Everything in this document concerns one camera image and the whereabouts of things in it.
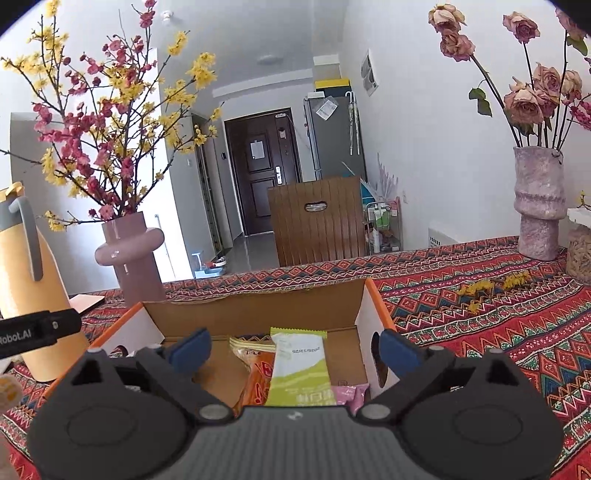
green leaf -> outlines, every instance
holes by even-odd
[[[468,94],[470,100],[486,100],[486,93],[480,88],[473,88]]]
[[[478,99],[478,113],[481,115],[492,116],[491,104],[488,100]]]
[[[575,40],[569,35],[566,37],[566,43],[579,50],[585,57],[587,56],[587,53],[589,53],[589,49],[587,48],[585,40]]]
[[[531,124],[516,124],[515,126],[517,127],[517,130],[519,130],[519,133],[524,137],[534,134],[534,126]]]

bottle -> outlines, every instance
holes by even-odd
[[[378,229],[376,227],[374,227],[374,229],[372,230],[371,234],[372,234],[372,237],[374,239],[374,253],[375,254],[378,254],[379,253],[379,247],[380,247]]]

snack package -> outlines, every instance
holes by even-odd
[[[351,415],[355,416],[357,411],[363,407],[365,402],[365,391],[369,388],[368,383],[355,385],[354,387],[332,387],[337,405],[347,405]]]
[[[238,415],[245,405],[264,405],[267,401],[275,361],[275,345],[230,338],[230,348],[250,371],[240,399],[233,408],[234,415]]]
[[[277,348],[268,406],[336,405],[324,357],[326,332],[271,328]]]

door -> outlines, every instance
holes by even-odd
[[[291,110],[226,122],[246,235],[271,232],[267,190],[300,181]]]

blue gripper pad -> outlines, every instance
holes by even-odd
[[[206,328],[199,329],[164,351],[164,359],[183,375],[193,375],[212,353],[212,337]]]
[[[425,360],[424,351],[394,330],[384,330],[379,336],[382,362],[402,378],[417,369]]]

